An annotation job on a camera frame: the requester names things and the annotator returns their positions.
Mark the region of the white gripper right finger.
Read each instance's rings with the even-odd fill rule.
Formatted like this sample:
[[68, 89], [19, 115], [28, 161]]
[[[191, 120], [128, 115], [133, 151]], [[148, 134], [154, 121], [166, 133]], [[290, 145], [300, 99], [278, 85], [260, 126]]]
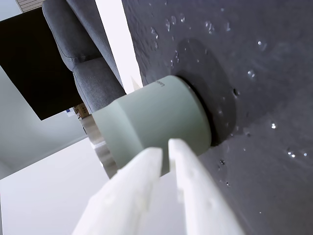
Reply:
[[181, 139], [170, 139], [168, 152], [170, 170], [176, 174], [178, 199], [184, 204], [186, 233], [245, 234], [212, 176], [189, 145]]

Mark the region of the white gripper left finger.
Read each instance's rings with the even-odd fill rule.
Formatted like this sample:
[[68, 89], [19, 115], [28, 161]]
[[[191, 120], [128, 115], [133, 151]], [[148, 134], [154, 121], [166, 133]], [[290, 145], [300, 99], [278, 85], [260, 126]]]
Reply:
[[135, 235], [159, 180], [163, 151], [149, 147], [117, 171], [93, 195], [74, 235]]

